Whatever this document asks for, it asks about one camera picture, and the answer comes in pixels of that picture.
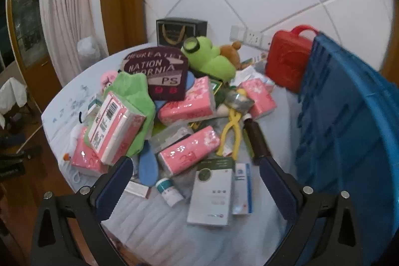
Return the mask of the pink flower tissue pack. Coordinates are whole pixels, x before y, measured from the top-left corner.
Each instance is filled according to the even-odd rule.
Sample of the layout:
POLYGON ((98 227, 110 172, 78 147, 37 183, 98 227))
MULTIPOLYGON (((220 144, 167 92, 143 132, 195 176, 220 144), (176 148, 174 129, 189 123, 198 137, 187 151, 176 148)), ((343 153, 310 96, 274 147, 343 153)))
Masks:
POLYGON ((220 146, 220 138, 212 126, 170 145, 158 154, 168 177, 173 177, 194 166, 220 146))

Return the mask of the white green patch box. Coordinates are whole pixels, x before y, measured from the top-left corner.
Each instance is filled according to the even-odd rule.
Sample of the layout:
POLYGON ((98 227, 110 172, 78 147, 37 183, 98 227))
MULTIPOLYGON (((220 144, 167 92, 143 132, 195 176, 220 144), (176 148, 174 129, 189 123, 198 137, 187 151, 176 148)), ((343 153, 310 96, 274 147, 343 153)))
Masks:
POLYGON ((235 162, 230 157, 205 159, 198 164, 187 223, 224 227, 231 216, 235 162))

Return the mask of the white teal pill bottle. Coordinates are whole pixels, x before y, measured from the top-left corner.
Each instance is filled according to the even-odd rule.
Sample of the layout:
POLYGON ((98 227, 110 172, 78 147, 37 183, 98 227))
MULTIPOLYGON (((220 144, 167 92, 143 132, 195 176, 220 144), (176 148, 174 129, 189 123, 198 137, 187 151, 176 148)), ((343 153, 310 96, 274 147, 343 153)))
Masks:
POLYGON ((177 203, 184 200, 183 195, 179 192, 170 178, 164 177, 157 181, 156 189, 169 207, 174 207, 177 203))

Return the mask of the brown teddy bear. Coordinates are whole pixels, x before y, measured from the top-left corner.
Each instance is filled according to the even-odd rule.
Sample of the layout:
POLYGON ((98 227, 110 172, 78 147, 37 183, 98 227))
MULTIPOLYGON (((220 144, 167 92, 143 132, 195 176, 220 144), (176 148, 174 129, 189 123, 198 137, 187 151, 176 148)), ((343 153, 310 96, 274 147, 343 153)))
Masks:
POLYGON ((241 63, 241 59, 238 54, 240 48, 241 48, 241 42, 238 40, 233 41, 230 45, 220 46, 220 54, 226 57, 226 59, 228 59, 233 64, 236 70, 243 69, 243 65, 241 63))

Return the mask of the barcoded pink tissue pack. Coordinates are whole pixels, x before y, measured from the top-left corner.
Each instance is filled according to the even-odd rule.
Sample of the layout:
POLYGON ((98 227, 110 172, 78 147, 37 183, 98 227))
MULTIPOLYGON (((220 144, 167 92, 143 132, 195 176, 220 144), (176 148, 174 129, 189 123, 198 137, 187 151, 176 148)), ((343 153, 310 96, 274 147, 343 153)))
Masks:
POLYGON ((127 153, 145 120, 134 105, 110 91, 88 131, 90 146, 103 164, 114 165, 127 153))

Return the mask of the yellow handled pliers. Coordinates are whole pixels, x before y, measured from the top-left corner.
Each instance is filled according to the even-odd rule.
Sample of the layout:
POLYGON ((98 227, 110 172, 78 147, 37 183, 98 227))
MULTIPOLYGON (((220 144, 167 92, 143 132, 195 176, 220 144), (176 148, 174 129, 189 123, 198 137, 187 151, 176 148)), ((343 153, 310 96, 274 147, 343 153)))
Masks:
POLYGON ((243 116, 243 113, 240 111, 237 111, 236 108, 239 108, 240 104, 242 103, 242 100, 240 97, 246 96, 246 92, 244 89, 238 89, 235 92, 237 95, 236 97, 238 98, 237 100, 234 101, 232 106, 229 106, 229 122, 225 125, 225 127, 222 130, 221 136, 220 136, 220 146, 216 152, 218 156, 223 155, 224 147, 226 144, 226 137, 227 134, 229 133, 230 130, 234 131, 234 144, 233 144, 233 150, 231 153, 231 157, 234 161, 237 160, 238 152, 239 152, 239 146, 241 143, 241 138, 242 138, 242 132, 241 128, 239 126, 239 121, 241 117, 243 116))

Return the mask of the small white medicine box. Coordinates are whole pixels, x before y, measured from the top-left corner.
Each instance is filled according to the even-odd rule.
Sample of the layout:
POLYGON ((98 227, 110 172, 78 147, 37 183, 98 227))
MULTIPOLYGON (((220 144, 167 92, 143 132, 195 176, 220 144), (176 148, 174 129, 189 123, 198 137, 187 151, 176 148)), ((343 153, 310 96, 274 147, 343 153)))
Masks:
POLYGON ((150 193, 150 187, 143 184, 137 183, 135 181, 130 181, 125 188, 125 191, 129 194, 148 199, 150 193))

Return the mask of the maroon knit beanie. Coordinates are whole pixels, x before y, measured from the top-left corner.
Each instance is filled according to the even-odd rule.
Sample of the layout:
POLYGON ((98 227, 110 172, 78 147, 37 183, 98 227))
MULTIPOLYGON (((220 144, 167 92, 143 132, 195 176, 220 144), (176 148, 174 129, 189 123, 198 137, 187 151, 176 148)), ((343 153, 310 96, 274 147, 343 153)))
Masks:
POLYGON ((189 61, 175 47, 148 47, 128 54, 120 70, 144 74, 153 100, 183 100, 186 93, 189 61))

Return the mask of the black gift box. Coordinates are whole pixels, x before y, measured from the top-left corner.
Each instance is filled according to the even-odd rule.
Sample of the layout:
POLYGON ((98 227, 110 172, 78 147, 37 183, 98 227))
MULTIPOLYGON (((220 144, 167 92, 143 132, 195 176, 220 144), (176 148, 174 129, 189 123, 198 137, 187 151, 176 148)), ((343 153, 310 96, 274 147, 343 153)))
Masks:
POLYGON ((181 48, 185 39, 206 36, 208 22, 183 17, 165 17, 156 20, 157 43, 159 46, 181 48))

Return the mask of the green frog plush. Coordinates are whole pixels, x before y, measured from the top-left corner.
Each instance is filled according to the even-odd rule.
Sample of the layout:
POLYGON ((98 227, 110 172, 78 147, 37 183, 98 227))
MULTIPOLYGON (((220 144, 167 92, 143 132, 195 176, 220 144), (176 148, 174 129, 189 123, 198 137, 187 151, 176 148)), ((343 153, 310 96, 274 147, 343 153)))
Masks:
POLYGON ((189 67, 196 72, 212 76, 223 82, 235 77, 235 66, 214 46, 206 36, 187 38, 181 52, 189 61, 189 67))

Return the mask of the pink tissue pack left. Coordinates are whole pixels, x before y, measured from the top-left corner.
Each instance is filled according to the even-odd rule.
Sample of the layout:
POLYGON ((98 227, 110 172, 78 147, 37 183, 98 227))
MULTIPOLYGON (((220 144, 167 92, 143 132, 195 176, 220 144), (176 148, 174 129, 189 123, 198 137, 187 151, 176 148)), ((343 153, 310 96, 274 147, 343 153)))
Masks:
POLYGON ((74 139, 75 144, 71 164, 82 174, 100 177, 108 172, 108 166, 104 165, 97 153, 84 142, 86 130, 87 127, 83 127, 79 135, 74 139))

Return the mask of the pink tissue pack far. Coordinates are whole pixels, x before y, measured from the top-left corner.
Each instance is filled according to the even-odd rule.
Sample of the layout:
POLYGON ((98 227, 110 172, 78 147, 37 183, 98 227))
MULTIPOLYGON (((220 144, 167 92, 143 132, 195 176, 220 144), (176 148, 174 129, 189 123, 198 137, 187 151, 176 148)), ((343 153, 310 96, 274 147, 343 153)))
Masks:
POLYGON ((254 105, 250 109, 253 119, 268 115, 277 107, 277 104, 261 79, 254 78, 246 80, 239 87, 244 89, 247 96, 254 102, 254 105))

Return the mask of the green plush towel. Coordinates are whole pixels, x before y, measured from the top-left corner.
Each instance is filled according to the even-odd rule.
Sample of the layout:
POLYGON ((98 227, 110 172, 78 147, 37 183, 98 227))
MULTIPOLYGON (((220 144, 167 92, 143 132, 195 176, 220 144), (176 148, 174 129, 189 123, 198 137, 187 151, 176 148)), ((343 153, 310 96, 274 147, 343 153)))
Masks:
POLYGON ((129 102, 146 116, 140 131, 128 148, 127 156, 131 157, 141 152, 145 140, 151 136, 154 127, 156 106, 149 95, 147 77, 142 73, 120 72, 112 85, 105 89, 104 95, 106 96, 109 91, 129 102))

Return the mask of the blue white ointment box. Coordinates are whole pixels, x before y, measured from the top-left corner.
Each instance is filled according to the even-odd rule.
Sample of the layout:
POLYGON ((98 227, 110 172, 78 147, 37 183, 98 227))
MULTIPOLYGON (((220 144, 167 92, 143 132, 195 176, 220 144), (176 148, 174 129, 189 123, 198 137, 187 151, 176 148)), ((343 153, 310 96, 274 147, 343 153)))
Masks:
POLYGON ((250 164, 236 163, 232 213, 234 215, 249 215, 252 213, 252 210, 250 164))

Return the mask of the dark brown glass bottle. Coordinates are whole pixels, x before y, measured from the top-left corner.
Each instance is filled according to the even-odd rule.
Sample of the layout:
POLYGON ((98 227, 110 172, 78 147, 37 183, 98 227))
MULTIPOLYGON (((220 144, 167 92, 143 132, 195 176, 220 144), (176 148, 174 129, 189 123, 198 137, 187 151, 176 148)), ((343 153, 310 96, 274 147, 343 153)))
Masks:
POLYGON ((259 166, 264 158, 272 156, 258 122, 249 113, 243 116, 243 138, 254 165, 259 166))

